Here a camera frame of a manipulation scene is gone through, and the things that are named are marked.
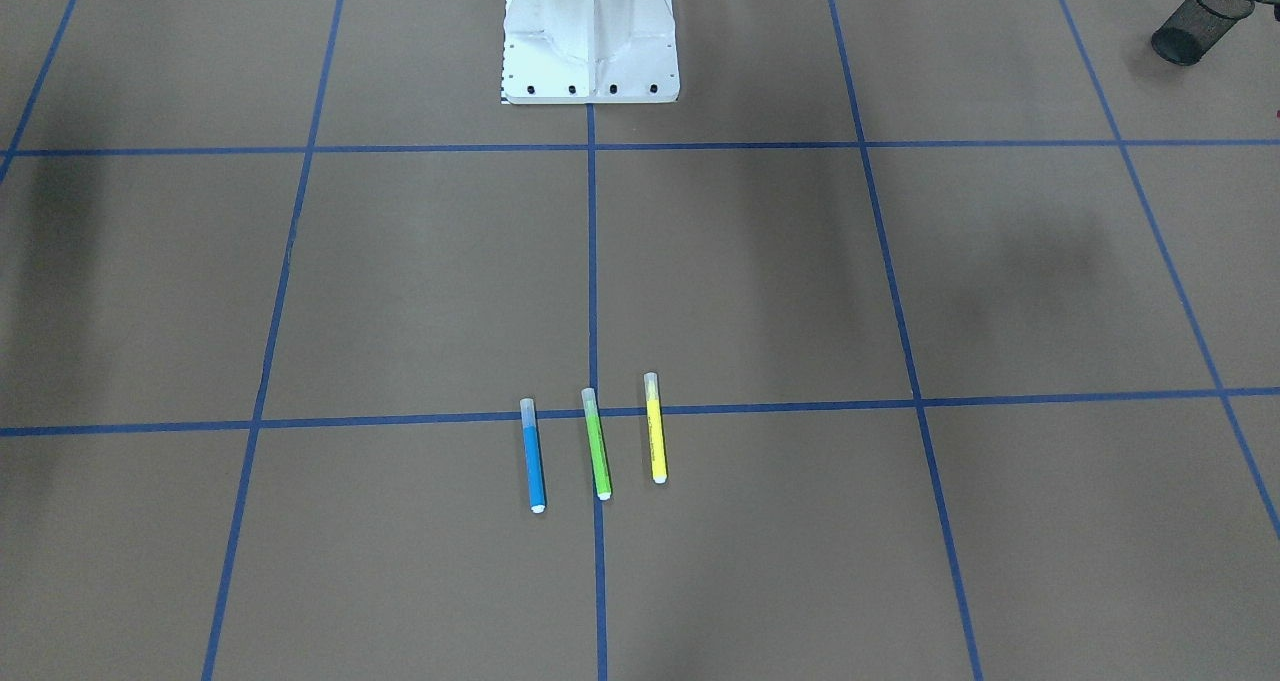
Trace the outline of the black mesh cup far side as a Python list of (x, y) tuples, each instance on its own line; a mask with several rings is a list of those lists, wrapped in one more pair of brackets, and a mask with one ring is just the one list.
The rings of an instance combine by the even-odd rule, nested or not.
[(1197, 65), (1254, 6), (1253, 0), (1184, 0), (1151, 35), (1149, 46), (1174, 65)]

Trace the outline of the yellow marker pen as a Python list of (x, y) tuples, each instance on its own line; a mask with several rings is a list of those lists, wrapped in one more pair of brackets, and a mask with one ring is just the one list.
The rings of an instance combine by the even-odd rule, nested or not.
[(658, 374), (645, 373), (643, 375), (643, 385), (652, 481), (657, 485), (666, 485), (669, 479), (669, 471)]

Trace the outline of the blue marker pen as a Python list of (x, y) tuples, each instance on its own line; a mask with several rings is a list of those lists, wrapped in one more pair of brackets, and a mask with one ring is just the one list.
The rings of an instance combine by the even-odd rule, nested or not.
[(535, 399), (531, 397), (520, 399), (518, 412), (529, 507), (534, 515), (543, 515), (547, 511), (547, 489)]

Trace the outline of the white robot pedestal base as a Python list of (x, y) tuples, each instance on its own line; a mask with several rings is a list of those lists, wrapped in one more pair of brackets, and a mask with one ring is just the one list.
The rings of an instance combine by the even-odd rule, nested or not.
[(504, 0), (503, 33), (502, 102), (681, 96), (675, 0)]

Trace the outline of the green marker pen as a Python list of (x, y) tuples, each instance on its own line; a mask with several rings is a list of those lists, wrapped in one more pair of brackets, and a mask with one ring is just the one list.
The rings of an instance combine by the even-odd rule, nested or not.
[(580, 390), (580, 397), (588, 434), (588, 448), (593, 466), (591, 476), (594, 493), (598, 501), (608, 502), (613, 494), (613, 485), (596, 390), (594, 388), (584, 388)]

